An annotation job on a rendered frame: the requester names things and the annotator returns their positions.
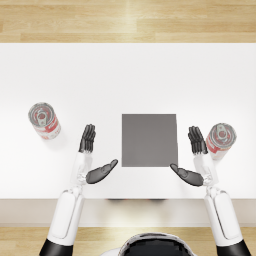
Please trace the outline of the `red can with silver lid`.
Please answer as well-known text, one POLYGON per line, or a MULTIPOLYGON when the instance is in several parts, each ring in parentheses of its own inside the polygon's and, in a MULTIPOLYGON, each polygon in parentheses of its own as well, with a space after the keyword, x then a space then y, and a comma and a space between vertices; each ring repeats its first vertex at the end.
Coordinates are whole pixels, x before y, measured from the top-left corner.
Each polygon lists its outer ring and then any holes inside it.
POLYGON ((37 134, 45 140, 56 138, 61 126, 53 107, 45 102, 36 103, 28 113, 29 121, 37 134))
POLYGON ((237 138, 234 128, 226 123, 214 125, 207 138, 206 146, 213 160, 221 160, 231 149, 237 138))

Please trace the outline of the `dark grey square mat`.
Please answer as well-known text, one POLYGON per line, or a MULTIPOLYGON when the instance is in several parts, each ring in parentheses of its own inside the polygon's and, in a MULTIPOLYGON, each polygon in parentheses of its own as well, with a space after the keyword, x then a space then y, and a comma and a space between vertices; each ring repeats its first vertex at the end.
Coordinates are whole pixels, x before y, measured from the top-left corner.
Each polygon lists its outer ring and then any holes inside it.
POLYGON ((175 114, 123 114, 122 166, 168 167, 178 163, 175 114))

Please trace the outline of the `dark round robot body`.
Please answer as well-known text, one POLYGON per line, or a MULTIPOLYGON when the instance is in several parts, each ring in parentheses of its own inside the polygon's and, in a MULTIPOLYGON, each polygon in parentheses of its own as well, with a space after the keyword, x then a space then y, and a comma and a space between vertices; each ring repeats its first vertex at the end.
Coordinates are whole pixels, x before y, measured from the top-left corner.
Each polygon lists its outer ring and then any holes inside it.
POLYGON ((129 238, 122 247, 108 250, 100 256, 197 256, 178 236, 151 232, 129 238))

